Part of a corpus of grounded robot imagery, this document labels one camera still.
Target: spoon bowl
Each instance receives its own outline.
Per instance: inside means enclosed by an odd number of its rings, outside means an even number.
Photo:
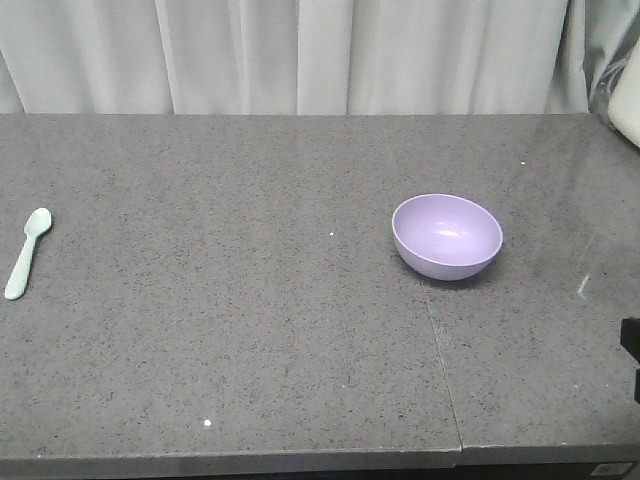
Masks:
[[[51,228],[51,212],[46,208],[35,210],[24,226],[24,233],[32,237],[39,237]]]

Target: mint green spoon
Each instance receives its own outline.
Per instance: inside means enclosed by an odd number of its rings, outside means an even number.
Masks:
[[[36,246],[36,240],[49,228],[51,228],[51,212],[46,208],[37,209],[27,220],[27,224],[24,226],[24,233],[27,235],[27,239],[4,289],[4,296],[8,300],[16,300],[24,293],[29,279],[31,258],[33,257],[33,248]]]

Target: white curtain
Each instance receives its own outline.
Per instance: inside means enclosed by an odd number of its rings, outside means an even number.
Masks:
[[[581,112],[639,4],[0,0],[0,112]]]

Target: bowl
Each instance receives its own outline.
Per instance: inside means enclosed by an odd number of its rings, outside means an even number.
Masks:
[[[491,263],[502,229],[487,210],[453,195],[420,195],[393,212],[396,248],[414,270],[437,280],[462,280]]]

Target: table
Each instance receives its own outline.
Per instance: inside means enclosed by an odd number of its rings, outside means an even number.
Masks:
[[[640,459],[638,150],[588,115],[0,116],[0,475]],[[477,277],[393,246],[404,199],[501,222]]]

